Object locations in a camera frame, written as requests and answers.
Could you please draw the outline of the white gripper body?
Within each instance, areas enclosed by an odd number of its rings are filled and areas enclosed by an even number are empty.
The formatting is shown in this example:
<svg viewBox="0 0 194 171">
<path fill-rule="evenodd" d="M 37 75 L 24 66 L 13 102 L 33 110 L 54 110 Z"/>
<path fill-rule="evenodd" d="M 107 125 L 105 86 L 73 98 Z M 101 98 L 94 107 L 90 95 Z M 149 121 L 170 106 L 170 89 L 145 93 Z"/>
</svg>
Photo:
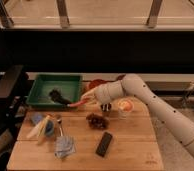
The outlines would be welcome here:
<svg viewBox="0 0 194 171">
<path fill-rule="evenodd" d="M 99 85 L 95 90 L 95 97 L 101 104 L 107 104 L 124 96 L 120 81 Z"/>
</svg>

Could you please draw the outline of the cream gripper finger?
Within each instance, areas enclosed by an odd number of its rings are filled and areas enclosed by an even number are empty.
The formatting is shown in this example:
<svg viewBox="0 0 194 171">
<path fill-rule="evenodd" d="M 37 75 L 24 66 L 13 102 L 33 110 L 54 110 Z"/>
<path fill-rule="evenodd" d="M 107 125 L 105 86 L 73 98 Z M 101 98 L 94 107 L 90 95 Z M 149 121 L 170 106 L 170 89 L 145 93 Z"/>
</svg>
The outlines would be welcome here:
<svg viewBox="0 0 194 171">
<path fill-rule="evenodd" d="M 96 99 L 89 99 L 86 104 L 87 105 L 95 105 L 95 104 L 97 104 L 97 100 Z"/>
<path fill-rule="evenodd" d="M 92 96 L 96 90 L 95 88 L 90 89 L 89 91 L 85 92 L 81 97 L 86 97 L 86 96 Z"/>
</svg>

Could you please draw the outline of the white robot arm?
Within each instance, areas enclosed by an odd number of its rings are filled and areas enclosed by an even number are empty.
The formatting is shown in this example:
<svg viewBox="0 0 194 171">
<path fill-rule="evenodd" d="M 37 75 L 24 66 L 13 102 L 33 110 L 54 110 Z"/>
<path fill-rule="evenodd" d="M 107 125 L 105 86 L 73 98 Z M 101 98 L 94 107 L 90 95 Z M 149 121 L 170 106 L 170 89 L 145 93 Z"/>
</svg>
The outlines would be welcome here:
<svg viewBox="0 0 194 171">
<path fill-rule="evenodd" d="M 194 158 L 194 122 L 156 96 L 137 74 L 126 74 L 121 80 L 101 84 L 81 96 L 88 103 L 107 104 L 116 99 L 135 96 L 164 123 L 175 139 Z"/>
</svg>

